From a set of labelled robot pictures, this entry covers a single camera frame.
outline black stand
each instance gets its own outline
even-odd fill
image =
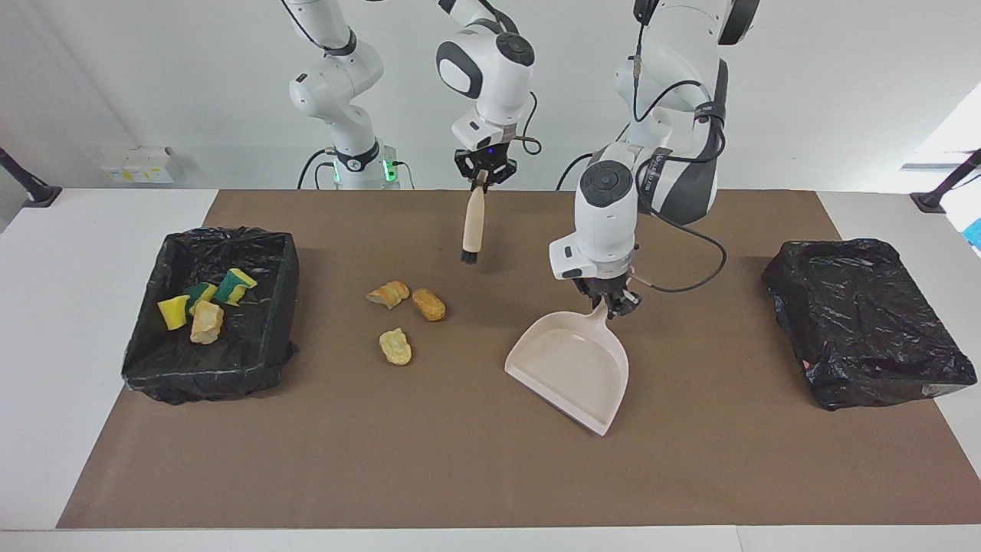
[[[48,186],[44,181],[30,174],[2,147],[0,147],[0,166],[7,169],[14,180],[21,183],[21,186],[27,191],[28,200],[24,202],[24,207],[47,207],[61,193],[60,187]]]
[[[944,210],[944,207],[940,206],[940,200],[944,197],[945,193],[953,190],[960,181],[964,180],[964,177],[971,174],[974,169],[977,169],[978,165],[981,165],[981,149],[972,153],[962,165],[954,169],[951,175],[936,190],[927,193],[911,193],[909,196],[913,198],[913,203],[916,203],[919,210],[924,213],[946,214],[947,211]]]

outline yellow sponge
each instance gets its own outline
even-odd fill
[[[194,315],[194,308],[197,304],[202,301],[207,303],[211,301],[211,298],[215,297],[215,292],[218,291],[218,287],[207,282],[202,282],[196,286],[191,286],[184,290],[186,296],[190,296],[187,300],[187,313],[191,316]]]
[[[169,331],[180,330],[187,325],[187,300],[189,299],[190,296],[177,296],[157,303]]]
[[[215,301],[232,306],[238,306],[238,302],[245,296],[246,290],[256,287],[258,282],[251,276],[245,274],[238,268],[233,268],[225,275],[222,285],[218,286],[215,293]]]

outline white table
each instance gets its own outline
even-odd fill
[[[981,549],[981,525],[53,530],[122,386],[119,366],[147,267],[165,234],[200,226],[214,197],[66,190],[51,208],[23,211],[0,235],[0,527],[10,529],[0,532],[0,550]],[[843,238],[893,244],[964,352],[981,359],[981,259],[950,223],[919,213],[904,195],[821,199]],[[937,402],[981,469],[981,387]]]

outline black cable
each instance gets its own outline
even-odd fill
[[[289,14],[289,18],[292,19],[293,22],[296,24],[296,26],[300,29],[300,31],[303,32],[303,35],[307,37],[307,40],[309,40],[310,43],[313,44],[314,46],[317,46],[318,48],[326,52],[328,48],[325,48],[321,44],[317,43],[317,41],[313,39],[313,36],[310,36],[310,33],[307,32],[305,28],[303,28],[303,25],[301,25],[300,21],[296,18],[296,16],[294,16],[293,11],[289,9],[289,6],[287,6],[286,0],[280,0],[280,3],[283,4],[283,7],[286,9],[286,12]]]
[[[637,172],[634,173],[634,182],[639,183],[641,181],[641,172],[647,166],[650,165],[650,163],[653,161],[653,159],[654,159],[653,157],[649,157],[648,159],[645,159],[643,163],[641,163],[641,165],[637,168]],[[716,268],[715,271],[713,271],[707,277],[703,278],[702,280],[700,280],[699,282],[697,282],[695,284],[692,284],[691,286],[685,286],[684,288],[662,288],[662,287],[660,287],[660,286],[658,286],[656,284],[653,284],[651,282],[645,282],[643,279],[638,278],[636,275],[635,275],[634,279],[636,279],[638,282],[641,282],[645,286],[648,286],[649,288],[652,288],[652,289],[654,289],[654,290],[656,290],[658,292],[664,293],[664,294],[683,294],[685,292],[690,292],[692,290],[696,290],[696,289],[704,286],[705,284],[707,284],[707,283],[711,282],[712,280],[714,280],[715,277],[718,276],[722,272],[722,270],[726,267],[726,263],[729,262],[729,252],[726,251],[725,246],[723,246],[722,244],[720,244],[715,239],[713,239],[713,238],[711,238],[709,236],[706,236],[705,234],[699,232],[698,230],[693,230],[693,229],[691,229],[691,228],[689,228],[689,227],[687,227],[687,226],[685,226],[683,224],[678,224],[677,222],[674,222],[673,220],[669,220],[668,218],[666,218],[664,215],[662,215],[661,213],[659,213],[657,211],[654,211],[654,210],[651,210],[651,211],[652,211],[652,214],[655,217],[657,217],[658,219],[660,219],[664,223],[668,224],[669,226],[671,226],[673,228],[676,228],[678,230],[681,230],[682,232],[685,232],[687,234],[691,234],[692,236],[695,236],[696,238],[700,238],[700,239],[705,240],[706,242],[709,242],[710,244],[716,246],[719,249],[719,252],[722,253],[722,260],[719,262],[718,268]]]
[[[317,165],[314,168],[314,170],[313,170],[313,183],[314,183],[314,186],[317,187],[317,190],[320,189],[320,170],[323,169],[324,167],[331,167],[333,169],[334,168],[334,163],[331,163],[330,161],[328,161],[327,163],[321,163],[320,165]]]
[[[317,159],[317,157],[320,157],[321,155],[327,155],[327,151],[325,149],[318,149],[316,153],[314,153],[313,155],[310,156],[309,159],[307,159],[306,164],[303,165],[303,170],[300,171],[300,180],[296,182],[297,190],[303,190],[303,179],[306,178],[306,172],[310,170],[310,165],[313,165],[313,162]]]
[[[669,155],[667,157],[667,160],[682,161],[684,163],[707,163],[709,161],[714,161],[718,159],[719,156],[721,156],[722,153],[726,150],[726,134],[722,130],[722,123],[718,122],[718,120],[713,119],[710,124],[712,125],[712,128],[709,131],[709,139],[711,139],[712,136],[715,135],[715,137],[718,138],[718,142],[719,142],[719,148],[715,150],[715,153],[713,153],[710,157],[674,157]]]
[[[415,190],[416,189],[416,179],[412,177],[412,167],[410,167],[407,162],[405,162],[405,161],[395,161],[395,162],[393,162],[391,164],[391,166],[392,167],[402,167],[402,166],[404,166],[405,167],[405,170],[407,170],[409,172],[409,186],[412,187],[412,190]]]
[[[616,139],[614,141],[620,141],[620,138],[622,138],[623,135],[625,135],[627,133],[627,130],[628,129],[630,129],[630,123],[627,123],[627,126],[624,127],[622,131],[620,131],[620,134],[617,135],[617,137],[616,137]]]
[[[535,100],[535,105],[532,106],[532,112],[531,112],[531,114],[528,115],[528,120],[525,121],[525,130],[522,131],[522,133],[521,133],[521,135],[524,138],[527,138],[528,137],[528,127],[530,127],[532,125],[532,117],[535,117],[535,112],[539,110],[539,97],[536,96],[533,91],[530,91],[529,90],[528,93],[530,93],[532,95],[532,99]],[[532,151],[528,147],[528,142],[526,140],[521,140],[521,147],[523,147],[525,149],[525,153],[527,153],[529,155],[532,155],[532,156],[535,156],[535,155],[538,155],[538,154],[542,153],[542,143],[540,141],[534,141],[533,143],[536,143],[536,144],[539,145],[539,148],[536,149],[535,151]]]
[[[558,192],[562,190],[562,183],[565,182],[565,177],[569,176],[569,173],[572,172],[573,167],[579,164],[579,162],[582,161],[583,159],[589,159],[590,157],[593,157],[592,153],[584,153],[579,157],[576,157],[572,161],[572,163],[569,163],[569,166],[565,168],[565,172],[562,173],[562,177],[558,179],[558,185],[555,186],[555,191]]]
[[[678,81],[677,83],[671,84],[670,86],[665,88],[664,91],[661,92],[660,95],[658,95],[653,102],[651,102],[650,107],[647,108],[647,110],[644,112],[644,115],[642,117],[639,116],[637,114],[637,102],[638,102],[638,95],[640,94],[640,87],[641,87],[641,69],[643,63],[642,54],[644,52],[644,29],[645,29],[644,24],[641,24],[641,31],[637,35],[637,50],[633,58],[634,59],[634,121],[638,123],[643,122],[644,119],[646,119],[647,116],[650,115],[650,112],[653,111],[655,107],[657,107],[657,104],[660,103],[661,100],[664,99],[664,96],[666,96],[671,90],[674,90],[675,88],[679,88],[685,85],[698,86],[698,88],[703,87],[702,84],[699,83],[698,81]]]
[[[664,91],[658,94],[658,96],[654,99],[654,101],[650,103],[650,107],[647,108],[647,110],[644,112],[644,115],[642,117],[639,117],[637,115],[637,94],[639,92],[638,92],[638,86],[635,85],[634,86],[634,121],[638,123],[642,123],[644,119],[646,119],[647,116],[650,115],[650,112],[653,111],[655,107],[657,107],[657,104],[660,103],[662,99],[664,99],[664,96],[668,95],[668,93],[670,93],[675,88],[680,88],[686,85],[697,86],[699,89],[701,89],[702,87],[701,83],[698,81],[678,81],[674,84],[671,84],[667,88],[664,88]]]

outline green indicator light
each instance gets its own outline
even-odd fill
[[[395,182],[395,179],[398,178],[398,173],[396,173],[395,168],[391,166],[391,161],[385,159],[382,161],[382,164],[385,166],[385,179],[389,182]]]

